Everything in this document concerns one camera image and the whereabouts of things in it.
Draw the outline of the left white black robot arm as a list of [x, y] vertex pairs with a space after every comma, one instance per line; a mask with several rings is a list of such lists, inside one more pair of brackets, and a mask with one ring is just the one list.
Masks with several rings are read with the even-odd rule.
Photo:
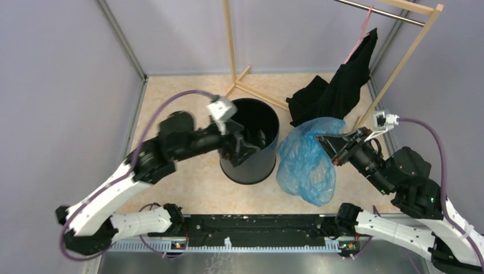
[[176, 162], [218, 151], [237, 167], [260, 151], [257, 143], [244, 137], [241, 124], [228, 120], [225, 126], [226, 134], [221, 134], [215, 123], [197, 129], [193, 115], [186, 111], [173, 112], [161, 121], [158, 135], [130, 153], [85, 202], [57, 208], [56, 216], [63, 227], [60, 250], [65, 255], [74, 252], [74, 260], [81, 261], [94, 258], [128, 237], [181, 233], [185, 220], [176, 204], [129, 214], [118, 214], [116, 210], [130, 197], [173, 174]]

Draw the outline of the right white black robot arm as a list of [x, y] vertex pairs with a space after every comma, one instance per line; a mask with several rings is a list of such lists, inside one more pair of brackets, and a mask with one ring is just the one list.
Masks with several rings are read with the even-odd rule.
[[483, 235], [468, 225], [429, 177], [431, 165], [409, 147], [384, 159], [372, 132], [320, 134], [319, 145], [332, 164], [351, 164], [381, 194], [422, 228], [395, 223], [351, 203], [340, 205], [334, 226], [345, 236], [367, 235], [388, 241], [430, 261], [444, 273], [483, 272]]

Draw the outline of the black trash bin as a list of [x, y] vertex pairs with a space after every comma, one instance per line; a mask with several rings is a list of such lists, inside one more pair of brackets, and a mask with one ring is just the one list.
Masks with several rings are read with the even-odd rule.
[[220, 167], [224, 175], [235, 183], [257, 184], [268, 178], [276, 165], [279, 117], [276, 111], [262, 100], [239, 98], [232, 102], [237, 108], [232, 120], [244, 126], [244, 141], [258, 150], [237, 167], [229, 160], [221, 158]]

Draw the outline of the blue plastic trash bag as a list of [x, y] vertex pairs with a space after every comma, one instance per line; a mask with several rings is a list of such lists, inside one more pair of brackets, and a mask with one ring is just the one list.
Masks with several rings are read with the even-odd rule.
[[316, 207], [328, 204], [334, 196], [336, 171], [316, 136], [341, 135], [345, 128], [344, 120], [320, 117], [292, 129], [277, 150], [279, 187]]

